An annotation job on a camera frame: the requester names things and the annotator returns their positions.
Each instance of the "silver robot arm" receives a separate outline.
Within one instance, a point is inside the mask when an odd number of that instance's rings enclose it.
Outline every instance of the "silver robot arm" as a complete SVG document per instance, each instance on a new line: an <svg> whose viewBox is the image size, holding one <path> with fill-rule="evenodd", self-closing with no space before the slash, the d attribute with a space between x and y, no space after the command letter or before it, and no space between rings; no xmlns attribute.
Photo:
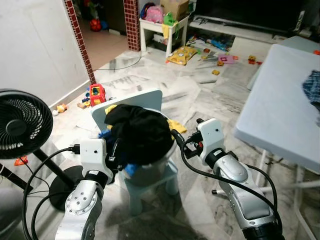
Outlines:
<svg viewBox="0 0 320 240"><path fill-rule="evenodd" d="M225 152L224 134L220 121L215 118L207 121L197 119L197 123L197 131L186 142L177 131L171 131L179 147L183 147L184 156L187 159L199 156L204 165L212 168L214 175L248 187L264 196L253 181L251 169L239 162L233 152ZM193 144L195 150L190 150L187 143ZM219 180L219 185L226 193L230 207L246 239L284 240L275 215L266 202L225 181Z"/></svg>
<svg viewBox="0 0 320 240"><path fill-rule="evenodd" d="M80 142L80 157L84 180L76 186L65 202L64 217L55 240L93 240L95 225L102 211L106 184L114 174L106 166L106 141L84 139Z"/></svg>

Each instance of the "red brick column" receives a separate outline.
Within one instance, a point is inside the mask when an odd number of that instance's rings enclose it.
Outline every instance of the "red brick column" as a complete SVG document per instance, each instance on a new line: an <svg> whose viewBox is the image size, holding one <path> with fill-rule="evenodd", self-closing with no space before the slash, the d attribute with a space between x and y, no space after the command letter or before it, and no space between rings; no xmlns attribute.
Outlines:
<svg viewBox="0 0 320 240"><path fill-rule="evenodd" d="M123 0L128 48L140 51L140 24L138 0Z"/></svg>
<svg viewBox="0 0 320 240"><path fill-rule="evenodd" d="M78 43L79 49L81 51L81 56L85 64L86 71L89 75L90 83L95 84L96 78L94 75L94 71L92 69L89 56L87 53L87 49L85 46L84 38L82 37L82 33L79 27L78 19L75 13L74 5L72 0L64 0L66 11L68 12L69 20L72 25L73 33L76 38L76 42Z"/></svg>

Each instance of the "yellow bag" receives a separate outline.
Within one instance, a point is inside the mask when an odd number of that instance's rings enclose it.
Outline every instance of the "yellow bag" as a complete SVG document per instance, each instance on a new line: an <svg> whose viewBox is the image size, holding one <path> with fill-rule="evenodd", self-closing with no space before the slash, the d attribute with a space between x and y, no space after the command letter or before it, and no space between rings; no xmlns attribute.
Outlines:
<svg viewBox="0 0 320 240"><path fill-rule="evenodd" d="M171 53L166 59L172 63L186 65L188 60L197 53L194 47L182 46Z"/></svg>

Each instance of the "television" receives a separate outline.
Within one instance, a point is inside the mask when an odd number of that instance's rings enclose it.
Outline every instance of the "television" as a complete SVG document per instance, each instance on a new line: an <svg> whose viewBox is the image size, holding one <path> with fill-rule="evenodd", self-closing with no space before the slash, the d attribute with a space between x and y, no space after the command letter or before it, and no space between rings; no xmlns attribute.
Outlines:
<svg viewBox="0 0 320 240"><path fill-rule="evenodd" d="M292 32L303 0L197 0L198 17L273 33Z"/></svg>

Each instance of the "pink toy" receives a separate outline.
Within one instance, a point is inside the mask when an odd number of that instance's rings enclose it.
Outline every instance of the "pink toy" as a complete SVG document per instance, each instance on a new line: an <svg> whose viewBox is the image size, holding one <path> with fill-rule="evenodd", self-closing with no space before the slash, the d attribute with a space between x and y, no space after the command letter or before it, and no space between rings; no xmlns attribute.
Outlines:
<svg viewBox="0 0 320 240"><path fill-rule="evenodd" d="M164 22L164 10L161 6L151 6L146 11L145 20L162 24Z"/></svg>
<svg viewBox="0 0 320 240"><path fill-rule="evenodd" d="M220 54L218 60L224 62L225 64L235 64L235 60L231 55Z"/></svg>

